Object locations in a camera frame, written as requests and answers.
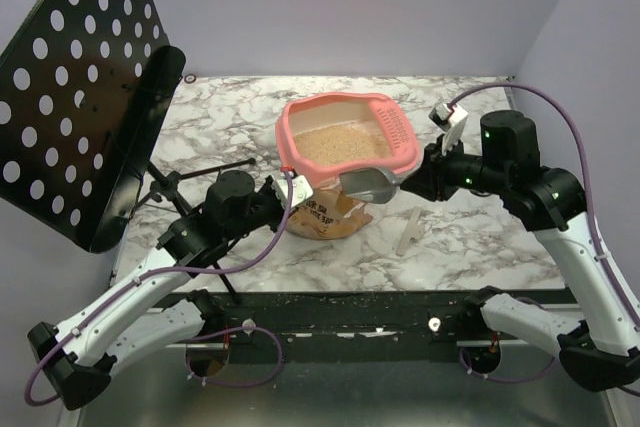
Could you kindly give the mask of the grey bag sealing clip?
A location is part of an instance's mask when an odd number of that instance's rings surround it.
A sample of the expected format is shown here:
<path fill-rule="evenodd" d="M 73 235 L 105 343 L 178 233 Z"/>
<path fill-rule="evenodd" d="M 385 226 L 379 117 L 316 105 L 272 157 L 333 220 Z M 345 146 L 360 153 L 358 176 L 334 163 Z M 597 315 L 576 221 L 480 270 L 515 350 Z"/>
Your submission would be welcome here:
<path fill-rule="evenodd" d="M 420 241 L 424 236 L 424 225 L 421 223 L 422 209 L 414 207 L 402 233 L 396 254 L 404 256 L 413 241 Z"/>

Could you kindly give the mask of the silver metal litter scoop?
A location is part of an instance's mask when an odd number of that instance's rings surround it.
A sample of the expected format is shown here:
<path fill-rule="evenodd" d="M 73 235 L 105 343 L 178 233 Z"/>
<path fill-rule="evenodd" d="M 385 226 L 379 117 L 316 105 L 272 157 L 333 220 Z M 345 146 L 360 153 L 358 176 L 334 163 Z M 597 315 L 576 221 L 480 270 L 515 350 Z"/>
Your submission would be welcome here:
<path fill-rule="evenodd" d="M 403 178 L 385 167 L 367 167 L 344 172 L 338 179 L 347 197 L 372 204 L 390 202 L 403 181 Z"/>

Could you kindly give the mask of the beige cat litter bag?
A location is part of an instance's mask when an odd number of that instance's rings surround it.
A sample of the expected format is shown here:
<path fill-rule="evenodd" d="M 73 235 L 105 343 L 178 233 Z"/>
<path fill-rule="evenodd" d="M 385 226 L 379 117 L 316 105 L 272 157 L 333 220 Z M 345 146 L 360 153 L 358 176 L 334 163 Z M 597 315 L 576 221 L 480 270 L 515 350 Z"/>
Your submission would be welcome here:
<path fill-rule="evenodd" d="M 286 230 L 306 239 L 336 240 L 355 234 L 372 220 L 366 203 L 341 190 L 321 189 L 291 215 Z"/>

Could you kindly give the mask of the pink cat litter box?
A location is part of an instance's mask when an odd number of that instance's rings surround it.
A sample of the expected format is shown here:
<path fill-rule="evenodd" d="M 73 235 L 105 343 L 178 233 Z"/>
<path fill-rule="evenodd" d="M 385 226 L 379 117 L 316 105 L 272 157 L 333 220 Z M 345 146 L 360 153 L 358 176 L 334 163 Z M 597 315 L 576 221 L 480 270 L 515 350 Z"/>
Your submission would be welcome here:
<path fill-rule="evenodd" d="M 422 158 L 404 111 L 377 93 L 330 92 L 291 101 L 276 121 L 275 139 L 281 163 L 314 188 L 366 167 L 406 174 Z"/>

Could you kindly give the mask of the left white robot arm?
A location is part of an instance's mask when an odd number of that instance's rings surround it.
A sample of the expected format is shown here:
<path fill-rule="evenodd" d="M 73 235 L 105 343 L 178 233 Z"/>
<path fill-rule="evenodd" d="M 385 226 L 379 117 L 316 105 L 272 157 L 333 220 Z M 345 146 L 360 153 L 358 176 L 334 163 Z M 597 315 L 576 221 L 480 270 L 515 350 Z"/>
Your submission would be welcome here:
<path fill-rule="evenodd" d="M 280 241 L 298 201 L 309 193 L 290 167 L 261 189 L 244 171 L 218 177 L 203 206 L 170 225 L 127 276 L 72 317 L 41 322 L 28 333 L 37 360 L 23 391 L 26 404 L 92 402 L 130 365 L 174 342 L 209 342 L 229 330 L 205 291 L 152 317 L 147 311 L 200 275 L 224 276 L 261 263 Z"/>

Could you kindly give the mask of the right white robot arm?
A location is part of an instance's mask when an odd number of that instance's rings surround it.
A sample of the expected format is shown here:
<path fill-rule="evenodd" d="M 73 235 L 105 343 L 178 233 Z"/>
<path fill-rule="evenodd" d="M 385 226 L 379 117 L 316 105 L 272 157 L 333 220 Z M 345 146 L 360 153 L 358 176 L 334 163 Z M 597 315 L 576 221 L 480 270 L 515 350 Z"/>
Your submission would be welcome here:
<path fill-rule="evenodd" d="M 606 275 L 613 263 L 596 249 L 586 191 L 569 171 L 541 165 L 535 123 L 516 111 L 485 114 L 482 153 L 469 155 L 462 121 L 439 113 L 431 119 L 443 133 L 401 189 L 428 201 L 446 201 L 460 189 L 498 196 L 551 256 L 583 313 L 580 320 L 562 317 L 485 287 L 463 301 L 457 331 L 474 339 L 491 331 L 521 339 L 558 359 L 591 392 L 638 381 L 639 329 L 615 293 L 619 279 Z"/>

